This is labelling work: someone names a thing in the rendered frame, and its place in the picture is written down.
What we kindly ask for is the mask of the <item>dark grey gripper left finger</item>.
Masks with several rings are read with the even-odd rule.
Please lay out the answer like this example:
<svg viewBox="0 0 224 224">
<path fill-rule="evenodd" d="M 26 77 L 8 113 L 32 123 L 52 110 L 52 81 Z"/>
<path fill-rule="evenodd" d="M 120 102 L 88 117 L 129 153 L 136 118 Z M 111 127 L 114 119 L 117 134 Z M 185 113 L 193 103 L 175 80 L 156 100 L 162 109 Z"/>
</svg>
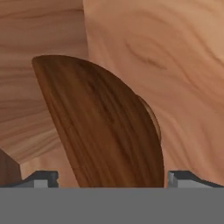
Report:
<svg viewBox="0 0 224 224">
<path fill-rule="evenodd" d="M 35 171 L 27 178 L 16 183 L 0 185 L 0 188 L 58 188 L 59 173 L 57 171 Z"/>
</svg>

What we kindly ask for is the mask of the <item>light wood cupboard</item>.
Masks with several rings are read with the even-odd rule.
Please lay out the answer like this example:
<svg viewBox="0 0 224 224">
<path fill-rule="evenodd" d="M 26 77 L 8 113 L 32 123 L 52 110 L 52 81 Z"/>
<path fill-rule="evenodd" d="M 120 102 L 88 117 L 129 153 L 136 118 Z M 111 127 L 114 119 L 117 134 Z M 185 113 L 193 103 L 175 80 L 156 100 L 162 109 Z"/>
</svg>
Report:
<svg viewBox="0 0 224 224">
<path fill-rule="evenodd" d="M 224 185 L 224 0 L 0 0 L 0 149 L 75 186 L 33 57 L 91 60 L 152 107 L 167 170 Z"/>
</svg>

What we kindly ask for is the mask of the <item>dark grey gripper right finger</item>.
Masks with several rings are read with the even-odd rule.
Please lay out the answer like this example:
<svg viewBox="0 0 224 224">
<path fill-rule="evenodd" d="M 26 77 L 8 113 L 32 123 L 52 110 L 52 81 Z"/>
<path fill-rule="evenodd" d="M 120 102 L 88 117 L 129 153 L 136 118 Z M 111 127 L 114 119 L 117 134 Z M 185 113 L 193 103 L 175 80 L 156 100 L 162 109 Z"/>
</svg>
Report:
<svg viewBox="0 0 224 224">
<path fill-rule="evenodd" d="M 169 171 L 168 186 L 172 188 L 224 188 L 224 185 L 201 179 L 190 171 Z"/>
</svg>

